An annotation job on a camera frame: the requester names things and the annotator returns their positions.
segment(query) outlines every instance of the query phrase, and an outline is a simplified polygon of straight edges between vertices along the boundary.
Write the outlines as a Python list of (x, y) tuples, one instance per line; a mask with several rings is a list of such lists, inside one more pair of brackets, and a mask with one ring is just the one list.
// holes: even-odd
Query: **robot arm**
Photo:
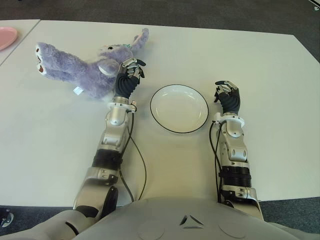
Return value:
[(230, 81), (218, 81), (215, 101), (220, 101), (223, 114), (217, 112), (213, 122), (217, 131), (220, 153), (220, 187), (218, 199), (224, 204), (263, 220), (256, 190), (251, 184), (248, 150), (244, 143), (242, 127), (245, 121), (238, 116), (240, 109), (239, 89)]
[(74, 210), (96, 221), (116, 209), (118, 190), (113, 185), (118, 180), (118, 169), (129, 139), (126, 132), (128, 113), (131, 112), (133, 117), (137, 109), (134, 101), (129, 104), (129, 97), (140, 83), (140, 77), (144, 78), (140, 65), (146, 64), (139, 59), (129, 58), (120, 66), (114, 85), (115, 94), (105, 117), (105, 131), (92, 167), (88, 169), (74, 201)]
[(144, 77), (140, 65), (146, 64), (130, 58), (120, 66), (115, 95), (105, 118), (105, 130), (73, 210), (63, 211), (31, 229), (2, 236), (1, 239), (70, 240), (116, 209), (118, 190), (113, 185), (118, 180), (118, 169), (129, 139), (126, 134), (128, 113), (134, 114), (137, 109), (134, 101), (129, 104), (129, 97), (140, 83), (140, 77)]

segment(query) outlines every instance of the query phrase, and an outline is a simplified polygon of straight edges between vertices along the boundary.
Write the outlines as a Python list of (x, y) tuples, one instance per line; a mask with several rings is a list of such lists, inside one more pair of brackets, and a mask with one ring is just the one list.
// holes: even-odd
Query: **plate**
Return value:
[(201, 128), (208, 118), (208, 105), (196, 90), (185, 85), (168, 85), (152, 97), (153, 118), (165, 129), (185, 134)]
[(0, 27), (0, 50), (9, 47), (18, 37), (18, 32), (13, 27)]

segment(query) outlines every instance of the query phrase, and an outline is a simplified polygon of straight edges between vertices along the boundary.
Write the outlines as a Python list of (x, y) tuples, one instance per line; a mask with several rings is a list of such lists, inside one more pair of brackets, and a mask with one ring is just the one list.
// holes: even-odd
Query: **stuffed animal ear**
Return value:
[(120, 64), (114, 59), (103, 59), (98, 62), (98, 68), (104, 75), (113, 77), (117, 75)]
[(133, 54), (136, 54), (139, 49), (143, 48), (146, 44), (149, 37), (149, 29), (144, 28), (142, 29), (142, 34), (137, 35), (133, 39), (133, 43), (131, 45), (131, 51)]

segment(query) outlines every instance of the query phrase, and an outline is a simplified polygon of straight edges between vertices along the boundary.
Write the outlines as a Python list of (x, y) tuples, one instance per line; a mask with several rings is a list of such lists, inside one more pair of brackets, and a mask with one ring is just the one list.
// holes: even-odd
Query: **stuffed animal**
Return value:
[(149, 30), (144, 28), (141, 35), (134, 37), (132, 44), (105, 45), (99, 49), (93, 62), (38, 42), (35, 47), (35, 55), (40, 61), (37, 69), (47, 78), (72, 83), (89, 96), (100, 99), (113, 90), (120, 64), (134, 57), (148, 36)]

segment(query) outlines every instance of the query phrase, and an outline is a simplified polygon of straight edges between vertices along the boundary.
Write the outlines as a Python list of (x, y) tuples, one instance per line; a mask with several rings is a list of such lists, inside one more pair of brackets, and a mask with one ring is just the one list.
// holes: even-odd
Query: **white bowl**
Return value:
[(168, 85), (160, 88), (151, 99), (150, 109), (158, 124), (180, 134), (201, 128), (209, 112), (204, 97), (185, 85)]

